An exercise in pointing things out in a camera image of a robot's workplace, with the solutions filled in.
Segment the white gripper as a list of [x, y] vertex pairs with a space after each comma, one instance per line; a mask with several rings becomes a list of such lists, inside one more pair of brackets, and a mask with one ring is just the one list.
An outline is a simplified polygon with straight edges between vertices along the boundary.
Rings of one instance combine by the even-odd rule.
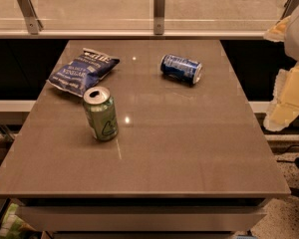
[[[263, 35], [271, 42], [284, 42], [287, 56], [299, 62], [299, 5], [279, 20]], [[299, 116], [299, 63], [290, 71], [281, 69], [275, 79], [273, 100], [266, 112], [263, 125], [267, 130], [280, 131]]]

